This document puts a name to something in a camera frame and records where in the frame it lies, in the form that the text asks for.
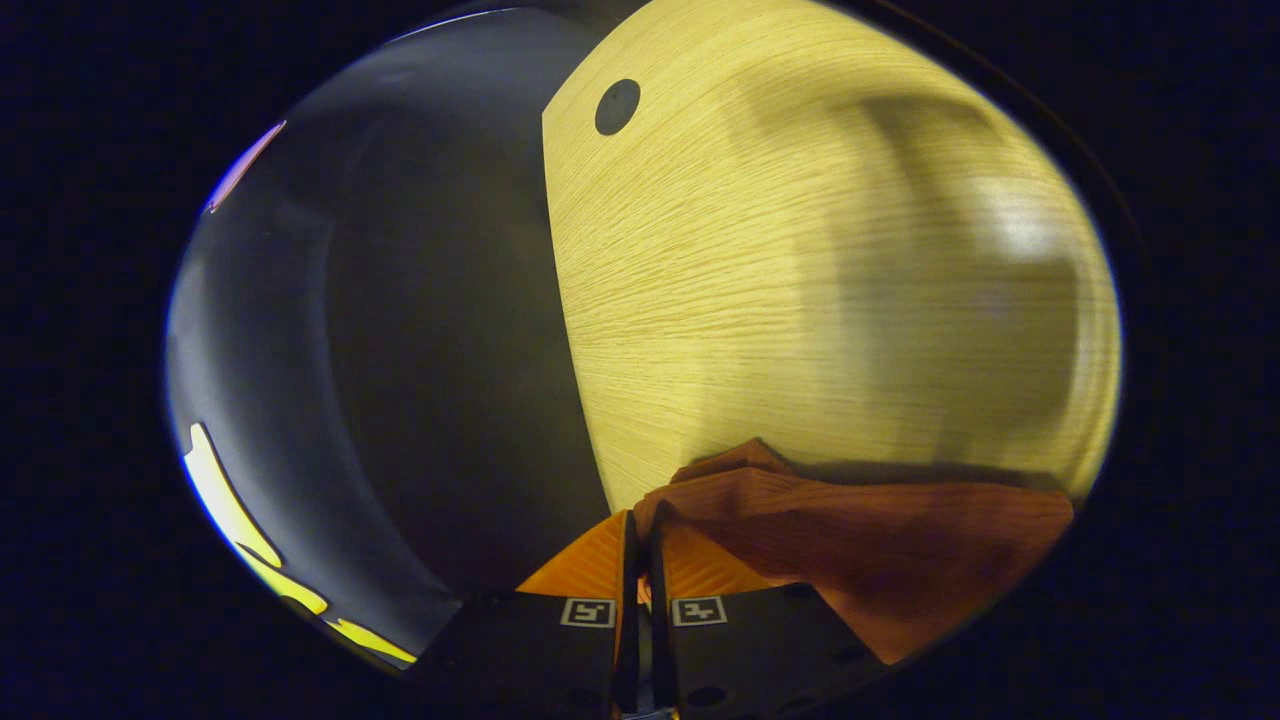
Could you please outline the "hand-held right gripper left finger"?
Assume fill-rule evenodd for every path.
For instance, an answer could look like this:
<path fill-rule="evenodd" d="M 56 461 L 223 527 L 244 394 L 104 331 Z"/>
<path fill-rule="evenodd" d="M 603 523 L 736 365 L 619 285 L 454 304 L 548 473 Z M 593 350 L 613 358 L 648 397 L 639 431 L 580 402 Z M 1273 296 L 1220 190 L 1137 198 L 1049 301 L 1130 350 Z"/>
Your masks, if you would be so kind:
<path fill-rule="evenodd" d="M 435 717 L 621 717 L 637 706 L 639 542 L 628 510 L 513 589 L 467 600 L 424 653 Z"/>

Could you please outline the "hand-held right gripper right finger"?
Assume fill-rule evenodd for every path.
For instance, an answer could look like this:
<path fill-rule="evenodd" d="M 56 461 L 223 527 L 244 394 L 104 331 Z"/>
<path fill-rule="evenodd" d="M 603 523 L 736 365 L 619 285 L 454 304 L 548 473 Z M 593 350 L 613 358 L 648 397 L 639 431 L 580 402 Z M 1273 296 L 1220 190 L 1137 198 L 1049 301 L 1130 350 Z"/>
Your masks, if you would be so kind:
<path fill-rule="evenodd" d="M 772 585 L 673 514 L 648 539 L 652 691 L 673 717 L 800 717 L 887 675 L 810 583 Z"/>

